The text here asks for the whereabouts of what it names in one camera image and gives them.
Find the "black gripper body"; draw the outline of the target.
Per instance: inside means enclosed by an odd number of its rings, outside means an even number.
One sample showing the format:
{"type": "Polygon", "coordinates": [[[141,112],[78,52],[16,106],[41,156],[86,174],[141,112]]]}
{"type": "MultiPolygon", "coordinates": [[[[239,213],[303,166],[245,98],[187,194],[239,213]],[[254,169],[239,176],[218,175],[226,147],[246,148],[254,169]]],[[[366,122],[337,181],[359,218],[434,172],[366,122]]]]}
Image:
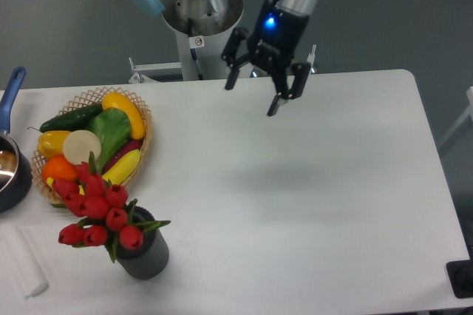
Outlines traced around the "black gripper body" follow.
{"type": "Polygon", "coordinates": [[[275,85],[287,84],[286,69],[309,22],[309,16],[298,16],[264,0],[247,47],[250,62],[270,74],[275,85]]]}

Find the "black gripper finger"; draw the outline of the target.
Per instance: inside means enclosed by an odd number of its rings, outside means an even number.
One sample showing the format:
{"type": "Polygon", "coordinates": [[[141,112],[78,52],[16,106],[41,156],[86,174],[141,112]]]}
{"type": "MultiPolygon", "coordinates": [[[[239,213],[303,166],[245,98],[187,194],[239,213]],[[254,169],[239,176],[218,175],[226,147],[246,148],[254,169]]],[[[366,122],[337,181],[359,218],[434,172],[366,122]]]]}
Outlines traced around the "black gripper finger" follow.
{"type": "Polygon", "coordinates": [[[235,27],[221,53],[221,59],[226,63],[230,73],[228,74],[227,81],[225,83],[225,90],[232,90],[238,79],[240,69],[250,62],[250,53],[244,53],[240,57],[237,57],[237,52],[240,44],[246,41],[249,37],[249,32],[244,27],[235,27]]]}
{"type": "Polygon", "coordinates": [[[293,76],[292,86],[289,87],[287,83],[287,74],[285,69],[277,70],[271,73],[271,78],[274,83],[276,94],[270,104],[267,116],[274,116],[279,107],[289,100],[300,98],[304,91],[307,78],[311,71],[310,62],[296,62],[290,65],[290,71],[293,76]]]}

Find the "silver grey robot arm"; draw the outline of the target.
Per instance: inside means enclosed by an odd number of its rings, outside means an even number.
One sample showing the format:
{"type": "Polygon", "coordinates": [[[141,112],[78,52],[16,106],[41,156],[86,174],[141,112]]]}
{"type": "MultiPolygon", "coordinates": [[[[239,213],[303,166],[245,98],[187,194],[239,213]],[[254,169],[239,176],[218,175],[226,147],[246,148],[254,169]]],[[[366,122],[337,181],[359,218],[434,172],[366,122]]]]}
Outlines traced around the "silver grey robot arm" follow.
{"type": "Polygon", "coordinates": [[[173,29],[185,80],[226,78],[233,89],[243,67],[257,69],[275,86],[269,115],[302,95],[312,64],[294,53],[318,0],[264,0],[252,30],[239,25],[242,0],[132,1],[173,29]]]}

